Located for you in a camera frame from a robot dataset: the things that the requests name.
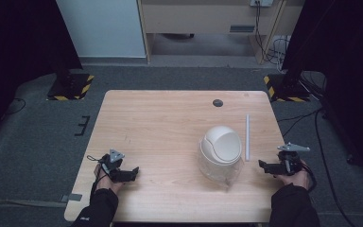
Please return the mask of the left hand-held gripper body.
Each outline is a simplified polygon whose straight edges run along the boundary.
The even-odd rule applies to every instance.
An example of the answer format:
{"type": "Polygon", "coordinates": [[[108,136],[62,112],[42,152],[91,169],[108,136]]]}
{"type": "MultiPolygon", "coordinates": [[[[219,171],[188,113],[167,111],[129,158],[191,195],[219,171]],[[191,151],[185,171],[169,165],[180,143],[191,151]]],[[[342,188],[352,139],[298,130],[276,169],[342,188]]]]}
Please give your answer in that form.
{"type": "Polygon", "coordinates": [[[120,169],[125,155],[115,149],[111,149],[98,162],[110,178],[122,178],[125,173],[120,169]]]}

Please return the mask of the person's left hand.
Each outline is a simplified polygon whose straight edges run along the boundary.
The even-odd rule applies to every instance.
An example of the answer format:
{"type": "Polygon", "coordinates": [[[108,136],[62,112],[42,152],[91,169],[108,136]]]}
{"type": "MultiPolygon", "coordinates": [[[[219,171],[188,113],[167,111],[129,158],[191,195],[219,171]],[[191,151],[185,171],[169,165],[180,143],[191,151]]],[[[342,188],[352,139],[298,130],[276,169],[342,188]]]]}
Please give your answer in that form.
{"type": "Polygon", "coordinates": [[[111,189],[114,194],[117,194],[123,183],[114,183],[110,177],[102,170],[101,165],[97,164],[95,167],[95,188],[93,192],[99,189],[111,189]]]}

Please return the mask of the white cabinet panel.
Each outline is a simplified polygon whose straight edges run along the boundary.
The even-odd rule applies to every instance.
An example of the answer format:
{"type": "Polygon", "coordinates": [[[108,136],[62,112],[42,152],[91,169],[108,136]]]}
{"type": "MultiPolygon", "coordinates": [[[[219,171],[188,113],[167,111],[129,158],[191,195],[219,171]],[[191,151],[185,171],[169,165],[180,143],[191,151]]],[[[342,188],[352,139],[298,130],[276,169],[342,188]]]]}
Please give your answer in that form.
{"type": "Polygon", "coordinates": [[[57,0],[80,57],[146,56],[137,0],[57,0]]]}

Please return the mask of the white swing-lid trash can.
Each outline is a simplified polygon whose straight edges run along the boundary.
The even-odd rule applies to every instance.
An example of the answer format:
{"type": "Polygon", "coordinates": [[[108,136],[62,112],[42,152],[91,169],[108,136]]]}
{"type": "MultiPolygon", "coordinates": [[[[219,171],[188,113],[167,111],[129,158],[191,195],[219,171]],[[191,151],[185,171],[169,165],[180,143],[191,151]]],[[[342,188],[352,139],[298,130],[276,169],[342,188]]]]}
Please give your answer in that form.
{"type": "Polygon", "coordinates": [[[218,164],[231,164],[242,153],[241,140],[236,131],[227,126],[215,126],[201,138],[204,155],[218,164]]]}

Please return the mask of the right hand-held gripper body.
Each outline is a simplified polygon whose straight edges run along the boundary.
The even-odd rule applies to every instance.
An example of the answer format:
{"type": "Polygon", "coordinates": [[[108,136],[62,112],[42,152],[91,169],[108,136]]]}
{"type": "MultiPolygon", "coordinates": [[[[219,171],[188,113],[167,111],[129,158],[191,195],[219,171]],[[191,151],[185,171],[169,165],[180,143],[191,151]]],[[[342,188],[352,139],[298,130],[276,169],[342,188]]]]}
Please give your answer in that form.
{"type": "Polygon", "coordinates": [[[310,148],[287,143],[279,146],[278,150],[278,158],[282,165],[281,175],[292,176],[303,169],[303,163],[299,153],[310,151],[310,148]]]}

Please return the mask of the black curtain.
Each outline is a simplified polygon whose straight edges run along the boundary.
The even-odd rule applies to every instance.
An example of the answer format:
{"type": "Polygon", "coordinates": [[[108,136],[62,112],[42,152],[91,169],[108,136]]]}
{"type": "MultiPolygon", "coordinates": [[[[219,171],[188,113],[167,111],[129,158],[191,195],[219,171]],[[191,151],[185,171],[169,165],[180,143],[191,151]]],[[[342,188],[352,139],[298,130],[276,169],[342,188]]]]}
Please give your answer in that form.
{"type": "Polygon", "coordinates": [[[56,0],[0,0],[0,119],[21,84],[80,67],[56,0]]]}
{"type": "Polygon", "coordinates": [[[283,67],[326,76],[326,109],[363,163],[363,0],[304,0],[283,67]]]}

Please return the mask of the white straw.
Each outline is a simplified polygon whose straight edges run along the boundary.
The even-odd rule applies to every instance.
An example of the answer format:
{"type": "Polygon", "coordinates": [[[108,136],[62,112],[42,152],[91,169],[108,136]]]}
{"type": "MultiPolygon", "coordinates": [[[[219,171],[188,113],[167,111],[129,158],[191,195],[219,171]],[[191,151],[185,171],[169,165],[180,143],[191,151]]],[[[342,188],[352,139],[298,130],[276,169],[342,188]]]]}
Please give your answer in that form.
{"type": "Polygon", "coordinates": [[[245,149],[245,161],[250,160],[250,115],[246,114],[246,149],[245,149]]]}

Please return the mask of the grey power strip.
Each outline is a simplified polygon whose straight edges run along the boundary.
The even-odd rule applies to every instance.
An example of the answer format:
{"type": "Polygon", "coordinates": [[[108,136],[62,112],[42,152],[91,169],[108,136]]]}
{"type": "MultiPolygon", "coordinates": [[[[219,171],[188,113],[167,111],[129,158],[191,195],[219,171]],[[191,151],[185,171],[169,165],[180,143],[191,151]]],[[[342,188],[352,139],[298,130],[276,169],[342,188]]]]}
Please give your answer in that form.
{"type": "Polygon", "coordinates": [[[250,0],[251,7],[270,8],[274,0],[250,0]]]}

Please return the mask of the person's right hand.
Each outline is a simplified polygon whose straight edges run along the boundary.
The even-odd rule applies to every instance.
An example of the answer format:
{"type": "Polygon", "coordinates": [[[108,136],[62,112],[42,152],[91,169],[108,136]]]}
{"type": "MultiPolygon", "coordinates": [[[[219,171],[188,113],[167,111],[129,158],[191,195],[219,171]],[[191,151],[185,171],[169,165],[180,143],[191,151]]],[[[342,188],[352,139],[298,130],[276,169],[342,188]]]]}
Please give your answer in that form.
{"type": "Polygon", "coordinates": [[[296,186],[300,186],[306,190],[309,189],[310,177],[308,172],[304,169],[291,176],[275,175],[275,178],[277,180],[280,180],[284,185],[293,184],[296,186]]]}

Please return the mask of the grey floor tape patch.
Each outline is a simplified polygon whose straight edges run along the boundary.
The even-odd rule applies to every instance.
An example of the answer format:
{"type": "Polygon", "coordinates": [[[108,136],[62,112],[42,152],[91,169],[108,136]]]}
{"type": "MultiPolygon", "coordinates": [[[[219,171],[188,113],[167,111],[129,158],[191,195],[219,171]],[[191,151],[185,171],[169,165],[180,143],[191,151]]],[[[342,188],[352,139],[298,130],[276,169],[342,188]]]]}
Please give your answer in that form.
{"type": "Polygon", "coordinates": [[[60,197],[60,202],[68,202],[68,201],[81,201],[82,195],[81,194],[69,194],[69,195],[62,195],[60,197]]]}

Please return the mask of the black stand base striped edge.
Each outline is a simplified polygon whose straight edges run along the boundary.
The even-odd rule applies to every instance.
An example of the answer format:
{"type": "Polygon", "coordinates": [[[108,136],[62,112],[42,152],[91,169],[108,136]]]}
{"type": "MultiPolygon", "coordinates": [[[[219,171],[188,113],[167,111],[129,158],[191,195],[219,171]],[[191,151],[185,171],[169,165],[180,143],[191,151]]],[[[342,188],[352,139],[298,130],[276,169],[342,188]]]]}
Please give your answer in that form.
{"type": "Polygon", "coordinates": [[[309,92],[301,85],[298,74],[268,74],[264,77],[271,101],[304,102],[309,92]]]}
{"type": "Polygon", "coordinates": [[[90,89],[94,76],[85,73],[69,73],[66,77],[57,77],[51,86],[48,100],[80,100],[90,89]]]}

